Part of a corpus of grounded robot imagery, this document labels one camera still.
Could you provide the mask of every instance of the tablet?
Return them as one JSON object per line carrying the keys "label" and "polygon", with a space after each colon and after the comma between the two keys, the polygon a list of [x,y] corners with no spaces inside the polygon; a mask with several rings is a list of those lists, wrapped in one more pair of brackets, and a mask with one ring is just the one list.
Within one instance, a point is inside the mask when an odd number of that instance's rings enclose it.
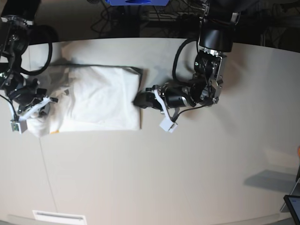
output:
{"label": "tablet", "polygon": [[295,224],[300,225],[300,196],[286,195],[284,196],[284,200]]}

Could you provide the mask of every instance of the metal bracket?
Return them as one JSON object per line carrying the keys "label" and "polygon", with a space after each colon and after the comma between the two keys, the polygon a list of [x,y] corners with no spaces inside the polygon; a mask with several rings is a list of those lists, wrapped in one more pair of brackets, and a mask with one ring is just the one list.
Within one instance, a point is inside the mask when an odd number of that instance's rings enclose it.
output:
{"label": "metal bracket", "polygon": [[[44,97],[43,101],[41,101],[40,103],[31,107],[24,115],[20,116],[17,121],[12,119],[10,121],[12,130],[19,131],[20,134],[24,133],[27,130],[26,120],[29,119],[33,113],[37,112],[39,109],[43,108],[45,105],[47,105],[50,102],[52,102],[52,99],[50,97]],[[12,114],[12,117],[14,118],[15,113],[14,113],[13,107],[11,106],[11,104],[8,104],[8,105],[9,105],[9,109]]]}
{"label": "metal bracket", "polygon": [[171,117],[170,117],[170,114],[169,114],[169,111],[165,105],[165,102],[164,100],[160,97],[159,93],[158,93],[158,90],[155,89],[153,91],[154,95],[155,95],[155,98],[156,100],[161,104],[161,107],[163,108],[163,111],[164,111],[164,114],[165,114],[165,118],[163,119],[163,121],[160,123],[160,127],[164,130],[164,131],[167,131],[167,132],[170,132],[170,133],[173,133],[173,131],[176,129],[177,127],[177,123],[173,122]]}

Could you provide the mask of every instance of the white cloth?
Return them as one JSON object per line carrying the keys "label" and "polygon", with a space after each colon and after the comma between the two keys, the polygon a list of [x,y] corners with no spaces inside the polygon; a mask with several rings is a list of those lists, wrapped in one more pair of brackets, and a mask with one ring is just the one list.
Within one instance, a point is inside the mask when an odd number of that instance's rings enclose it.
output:
{"label": "white cloth", "polygon": [[138,72],[128,67],[101,66],[54,69],[55,73],[50,69],[39,80],[59,102],[51,104],[47,117],[27,120],[28,129],[35,136],[66,131],[140,129],[140,110],[133,105],[140,82]]}

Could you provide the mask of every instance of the wires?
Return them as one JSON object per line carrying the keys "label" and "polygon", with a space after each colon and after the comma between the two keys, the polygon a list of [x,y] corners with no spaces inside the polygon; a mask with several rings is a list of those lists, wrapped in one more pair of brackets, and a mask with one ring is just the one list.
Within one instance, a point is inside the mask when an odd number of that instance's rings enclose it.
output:
{"label": "wires", "polygon": [[193,10],[193,8],[192,8],[185,0],[183,0],[182,2],[183,2],[184,4],[186,4],[186,5],[187,5],[187,8],[188,8],[188,9],[191,9],[193,13],[196,13],[196,12]]}
{"label": "wires", "polygon": [[48,33],[48,31],[46,29],[43,29],[43,27],[41,27],[41,26],[34,27],[34,30],[36,30],[37,32],[39,32],[45,36],[45,38],[47,39],[47,42],[48,42],[49,50],[48,50],[47,61],[42,68],[40,68],[38,70],[34,70],[34,71],[27,71],[26,69],[23,69],[23,68],[20,69],[21,73],[29,75],[29,76],[37,76],[37,75],[41,74],[42,72],[44,72],[50,65],[51,58],[52,58],[52,52],[53,52],[52,40],[51,40],[51,37],[50,37],[50,34]]}
{"label": "wires", "polygon": [[4,100],[6,100],[11,105],[11,107],[13,109],[13,112],[14,112],[14,119],[17,121],[18,120],[18,116],[17,116],[17,113],[15,112],[15,108],[14,108],[12,102],[9,101],[6,97],[4,97],[2,95],[0,95],[0,97],[3,98]]}
{"label": "wires", "polygon": [[[156,14],[157,14],[158,21],[161,22],[161,21],[160,21],[159,14],[158,14],[158,11],[156,10],[155,6],[153,6],[153,8],[154,8],[154,10],[155,10],[155,12],[156,12]],[[165,32],[165,29],[162,29],[162,31],[163,31],[164,35],[168,38],[168,35],[167,35],[166,32]]]}
{"label": "wires", "polygon": [[182,12],[184,12],[186,9],[181,8],[180,1],[179,1],[179,0],[176,0],[176,1],[177,1],[177,3],[178,3],[178,8],[179,8]]}
{"label": "wires", "polygon": [[169,19],[175,19],[174,17],[171,17],[170,15],[163,15],[162,13],[160,13],[160,16],[166,17],[166,18],[169,18]]}
{"label": "wires", "polygon": [[[199,36],[198,40],[196,41],[197,55],[199,54],[199,42],[198,42],[199,40],[200,40],[200,36]],[[207,81],[207,77],[206,77],[206,68],[205,68],[205,66],[204,66],[203,59],[200,59],[199,62],[200,62],[200,64],[201,64],[201,67],[202,67],[203,70],[204,70],[204,71],[203,71],[203,76],[204,76],[205,81],[206,81],[206,85],[207,85],[207,88],[208,88],[208,92],[210,93],[210,91],[209,91],[209,85],[208,85],[208,81]]]}
{"label": "wires", "polygon": [[[273,18],[273,20],[276,20],[277,18],[280,18],[282,15],[280,13],[282,13],[282,10],[278,11],[278,6],[280,6],[280,4],[276,4],[274,3],[272,6],[272,10],[271,10],[271,16]],[[279,27],[269,27],[266,30],[267,35],[269,36],[269,41],[270,44],[268,44],[268,47],[272,47],[272,48],[278,48],[278,40],[283,36],[285,29],[282,31],[283,28],[279,28]]]}
{"label": "wires", "polygon": [[[110,9],[111,6],[110,6],[110,7],[106,7],[105,3],[104,3],[102,0],[101,0],[100,2],[101,2],[102,6],[103,6],[103,8],[104,8],[104,10],[103,10],[103,11],[101,12],[101,14],[100,14],[101,18],[100,18],[98,21],[96,21],[95,23],[93,23],[93,24],[91,25],[91,27],[90,27],[90,29],[91,29],[92,31],[98,33],[99,36],[101,36],[101,34],[102,34],[102,32],[104,31],[105,27],[108,25],[109,21],[111,20],[110,13],[109,13],[109,11],[108,11],[108,9]],[[97,24],[99,24],[100,22],[102,22],[103,20],[105,20],[106,22],[105,22],[105,24],[103,25],[103,27],[101,28],[101,30],[100,30],[100,31],[96,30],[94,27],[95,27]]]}
{"label": "wires", "polygon": [[178,59],[179,59],[179,56],[180,56],[180,53],[182,51],[182,49],[189,43],[193,42],[193,41],[198,41],[196,38],[191,38],[191,39],[186,39],[178,48],[177,52],[176,52],[176,55],[175,55],[175,59],[174,59],[174,63],[173,63],[173,68],[172,68],[172,77],[173,77],[173,80],[174,82],[176,82],[177,84],[179,85],[185,85],[185,86],[190,86],[189,83],[186,83],[186,82],[182,82],[182,81],[179,81],[177,79],[177,75],[176,75],[176,68],[177,68],[177,64],[178,64]]}
{"label": "wires", "polygon": [[169,1],[168,5],[170,5],[170,7],[172,8],[173,12],[175,12],[175,9],[174,9],[174,7],[173,7],[173,5],[172,5],[172,2],[173,2],[173,1]]}
{"label": "wires", "polygon": [[181,111],[180,113],[178,113],[177,116],[175,116],[175,117],[173,118],[173,122],[175,123],[176,120],[178,119],[178,117],[179,117],[181,114],[183,114],[184,112],[192,111],[192,110],[195,110],[195,109],[201,109],[201,108],[204,108],[204,107],[206,107],[206,104],[205,104],[205,105],[202,105],[202,106],[199,106],[199,107],[195,107],[195,108],[190,108],[190,109],[183,110],[183,111]]}

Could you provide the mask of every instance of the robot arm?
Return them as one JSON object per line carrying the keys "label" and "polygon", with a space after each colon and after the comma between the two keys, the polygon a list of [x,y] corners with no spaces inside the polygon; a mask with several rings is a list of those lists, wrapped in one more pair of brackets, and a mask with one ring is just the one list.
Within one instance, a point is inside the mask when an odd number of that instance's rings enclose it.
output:
{"label": "robot arm", "polygon": [[[8,0],[1,14],[0,56],[8,60],[8,63],[0,63],[0,90],[5,92],[7,98],[1,97],[10,103],[12,130],[20,133],[27,129],[26,120],[33,113],[47,113],[48,103],[57,102],[57,99],[46,95],[47,90],[38,88],[37,79],[26,79],[22,75],[39,75],[47,69],[52,57],[51,38],[45,31],[38,30],[48,40],[47,62],[37,71],[27,71],[21,67],[22,54],[29,45],[30,32],[35,28],[33,21],[39,4],[40,0]],[[12,101],[19,105],[17,111]]]}
{"label": "robot arm", "polygon": [[[177,127],[176,120],[181,107],[192,107],[188,110],[217,104],[222,91],[223,70],[226,61],[225,53],[231,52],[235,26],[240,12],[254,1],[210,0],[202,4],[201,33],[198,38],[187,39],[179,47],[173,64],[174,83],[163,86],[154,85],[140,92],[134,104],[140,108],[152,107],[165,115],[161,128],[173,132]],[[194,63],[195,73],[191,80],[183,82],[176,76],[176,67],[182,49],[191,42],[197,42],[197,57]],[[175,108],[170,116],[168,109]]]}

